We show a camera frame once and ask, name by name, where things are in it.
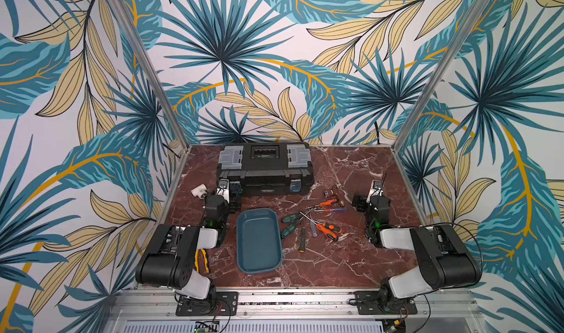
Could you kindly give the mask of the large orange black screwdriver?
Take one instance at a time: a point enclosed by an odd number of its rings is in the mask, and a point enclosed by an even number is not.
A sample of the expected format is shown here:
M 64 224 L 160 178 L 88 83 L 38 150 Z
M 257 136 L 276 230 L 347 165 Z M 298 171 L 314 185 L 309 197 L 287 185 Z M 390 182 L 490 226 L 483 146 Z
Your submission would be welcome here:
M 313 218 L 302 212 L 302 216 L 308 219 L 317 230 L 320 230 L 327 238 L 337 242 L 339 240 L 339 235 L 342 233 L 342 229 L 334 224 L 329 224 L 327 222 L 315 221 Z

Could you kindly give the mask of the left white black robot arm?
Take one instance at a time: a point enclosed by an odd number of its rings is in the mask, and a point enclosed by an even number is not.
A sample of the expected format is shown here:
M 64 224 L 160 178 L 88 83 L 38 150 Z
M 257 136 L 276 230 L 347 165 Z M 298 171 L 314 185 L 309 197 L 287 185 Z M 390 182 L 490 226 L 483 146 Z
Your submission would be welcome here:
M 159 225 L 139 261 L 135 280 L 141 285 L 167 287 L 192 300 L 215 300 L 212 281 L 200 273 L 198 255 L 218 248 L 226 238 L 228 218 L 241 210 L 242 186 L 218 181 L 214 193 L 204 185 L 192 191 L 204 199 L 204 215 L 197 226 Z

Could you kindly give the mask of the black slim screwdriver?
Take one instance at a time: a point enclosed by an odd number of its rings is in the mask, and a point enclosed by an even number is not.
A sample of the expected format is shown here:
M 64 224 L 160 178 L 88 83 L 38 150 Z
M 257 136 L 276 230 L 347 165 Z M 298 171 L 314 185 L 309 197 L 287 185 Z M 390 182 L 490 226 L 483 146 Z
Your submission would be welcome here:
M 300 253 L 304 253 L 306 250 L 306 239 L 307 239 L 307 231 L 305 228 L 301 229 L 300 233 L 300 240 L 299 240 L 299 247 L 298 250 Z

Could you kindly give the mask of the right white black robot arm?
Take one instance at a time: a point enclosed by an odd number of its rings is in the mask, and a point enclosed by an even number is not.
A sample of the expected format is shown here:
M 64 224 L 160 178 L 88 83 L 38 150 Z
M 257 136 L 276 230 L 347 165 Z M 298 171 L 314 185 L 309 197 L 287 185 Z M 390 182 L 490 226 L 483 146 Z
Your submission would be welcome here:
M 482 260 L 476 260 L 451 223 L 397 227 L 390 223 L 391 199 L 383 183 L 372 182 L 368 194 L 355 193 L 351 205 L 365 217 L 365 236 L 375 247 L 405 250 L 415 254 L 417 265 L 383 280 L 377 300 L 382 304 L 405 301 L 445 288 L 469 287 L 483 275 Z

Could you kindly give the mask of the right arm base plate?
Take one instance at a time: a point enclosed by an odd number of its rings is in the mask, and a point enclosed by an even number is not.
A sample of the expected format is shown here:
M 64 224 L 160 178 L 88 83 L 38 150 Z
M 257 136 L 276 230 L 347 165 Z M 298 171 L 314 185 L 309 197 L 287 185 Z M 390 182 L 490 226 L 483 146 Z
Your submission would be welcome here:
M 411 315 L 417 314 L 413 299 L 397 299 L 382 290 L 355 291 L 348 304 L 358 310 L 359 315 Z

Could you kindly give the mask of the green black screwdriver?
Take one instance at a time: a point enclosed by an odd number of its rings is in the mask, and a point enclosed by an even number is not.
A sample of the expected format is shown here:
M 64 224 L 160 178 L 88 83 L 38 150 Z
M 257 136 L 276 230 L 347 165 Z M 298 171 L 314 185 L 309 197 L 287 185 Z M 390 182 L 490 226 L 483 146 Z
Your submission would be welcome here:
M 291 224 L 295 221 L 300 221 L 302 217 L 303 217 L 302 213 L 295 213 L 282 218 L 281 222 L 283 224 Z
M 301 221 L 294 221 L 281 231 L 281 239 L 289 237 L 301 225 Z

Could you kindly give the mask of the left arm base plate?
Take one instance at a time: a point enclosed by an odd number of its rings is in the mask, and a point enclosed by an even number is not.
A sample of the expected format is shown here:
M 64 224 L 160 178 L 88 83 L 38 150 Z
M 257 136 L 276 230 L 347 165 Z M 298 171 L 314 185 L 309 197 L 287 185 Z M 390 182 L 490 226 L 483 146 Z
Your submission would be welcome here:
M 236 315 L 239 293 L 217 292 L 211 299 L 177 299 L 177 317 L 233 316 Z

